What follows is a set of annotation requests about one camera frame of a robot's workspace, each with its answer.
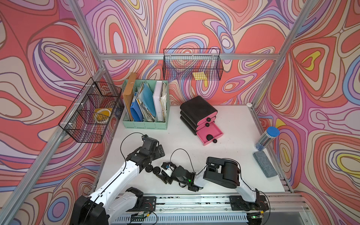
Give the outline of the pink bottom drawer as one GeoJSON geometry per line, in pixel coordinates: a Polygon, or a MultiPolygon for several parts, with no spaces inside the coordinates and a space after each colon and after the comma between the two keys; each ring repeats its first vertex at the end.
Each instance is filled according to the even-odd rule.
{"type": "Polygon", "coordinates": [[[210,123],[196,132],[197,136],[205,146],[209,143],[217,143],[217,139],[224,134],[215,122],[210,123]]]}

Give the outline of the black drawer cabinet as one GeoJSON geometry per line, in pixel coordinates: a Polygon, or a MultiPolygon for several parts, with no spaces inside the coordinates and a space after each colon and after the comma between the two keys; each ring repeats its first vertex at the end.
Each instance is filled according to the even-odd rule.
{"type": "Polygon", "coordinates": [[[197,96],[181,104],[180,110],[181,121],[190,129],[190,131],[195,136],[197,135],[198,131],[197,122],[204,116],[217,111],[215,107],[213,107],[201,96],[197,96]]]}

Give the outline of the pink top drawer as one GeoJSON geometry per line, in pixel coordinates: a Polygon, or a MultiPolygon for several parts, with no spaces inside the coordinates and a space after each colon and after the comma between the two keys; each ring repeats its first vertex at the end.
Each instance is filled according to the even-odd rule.
{"type": "Polygon", "coordinates": [[[216,119],[217,114],[218,114],[218,112],[215,111],[213,113],[210,113],[209,115],[204,116],[197,122],[197,125],[201,125],[206,122],[214,121],[216,119]]]}

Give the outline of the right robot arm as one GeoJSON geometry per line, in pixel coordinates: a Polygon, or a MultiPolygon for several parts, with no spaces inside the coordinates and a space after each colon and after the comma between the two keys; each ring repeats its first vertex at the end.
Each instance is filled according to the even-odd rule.
{"type": "Polygon", "coordinates": [[[253,189],[243,180],[240,164],[233,159],[207,157],[205,167],[198,173],[189,172],[173,162],[154,167],[152,172],[165,184],[177,182],[181,187],[193,192],[198,192],[208,183],[234,189],[238,195],[229,197],[232,210],[260,210],[260,191],[253,189]]]}

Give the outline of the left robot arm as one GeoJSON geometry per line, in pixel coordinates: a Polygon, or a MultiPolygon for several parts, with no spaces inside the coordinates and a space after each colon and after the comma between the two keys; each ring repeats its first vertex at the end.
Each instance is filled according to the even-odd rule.
{"type": "Polygon", "coordinates": [[[142,191],[130,187],[122,197],[118,195],[152,161],[164,156],[164,149],[158,140],[142,135],[142,146],[124,157],[125,162],[115,175],[89,196],[80,196],[76,200],[70,224],[110,225],[133,209],[142,198],[142,191]]]}

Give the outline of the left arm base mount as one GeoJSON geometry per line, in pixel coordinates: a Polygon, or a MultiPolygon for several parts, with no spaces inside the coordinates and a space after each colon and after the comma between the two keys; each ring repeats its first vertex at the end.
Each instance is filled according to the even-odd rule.
{"type": "Polygon", "coordinates": [[[155,196],[145,196],[137,200],[136,205],[127,212],[145,212],[156,209],[157,198],[155,196]]]}

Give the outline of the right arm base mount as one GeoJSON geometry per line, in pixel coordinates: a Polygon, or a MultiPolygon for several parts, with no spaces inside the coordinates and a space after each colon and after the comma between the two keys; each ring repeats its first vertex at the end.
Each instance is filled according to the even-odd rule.
{"type": "Polygon", "coordinates": [[[268,211],[269,205],[265,196],[259,195],[255,202],[247,202],[242,196],[229,196],[230,205],[233,211],[268,211]]]}

